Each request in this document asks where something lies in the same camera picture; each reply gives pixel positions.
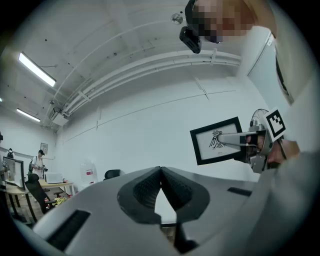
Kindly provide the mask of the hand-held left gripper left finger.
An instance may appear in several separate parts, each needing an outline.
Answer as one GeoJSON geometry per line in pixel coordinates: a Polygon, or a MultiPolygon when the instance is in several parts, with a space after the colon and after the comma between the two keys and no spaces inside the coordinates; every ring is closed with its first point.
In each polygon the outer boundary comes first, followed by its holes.
{"type": "Polygon", "coordinates": [[[90,185],[37,221],[33,231],[48,240],[75,211],[89,213],[64,252],[71,256],[173,256],[158,224],[136,223],[120,208],[120,188],[151,168],[90,185]]]}

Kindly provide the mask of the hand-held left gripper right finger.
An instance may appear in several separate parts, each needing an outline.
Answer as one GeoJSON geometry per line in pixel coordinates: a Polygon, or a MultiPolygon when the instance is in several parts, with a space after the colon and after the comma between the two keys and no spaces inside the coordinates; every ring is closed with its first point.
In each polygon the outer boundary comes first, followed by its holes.
{"type": "Polygon", "coordinates": [[[204,244],[238,211],[255,185],[161,167],[161,189],[176,214],[174,247],[186,253],[204,244]]]}

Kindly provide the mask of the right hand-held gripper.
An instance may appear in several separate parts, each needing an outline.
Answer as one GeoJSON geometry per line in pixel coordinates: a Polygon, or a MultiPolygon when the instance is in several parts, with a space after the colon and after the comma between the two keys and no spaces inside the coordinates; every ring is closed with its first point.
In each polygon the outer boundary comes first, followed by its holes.
{"type": "Polygon", "coordinates": [[[266,109],[257,109],[249,124],[250,135],[246,133],[221,133],[217,140],[223,147],[222,152],[246,151],[246,161],[254,173],[260,174],[270,169],[273,164],[268,162],[269,155],[275,145],[279,146],[281,155],[287,158],[282,139],[286,127],[277,108],[269,112],[266,109]]]}

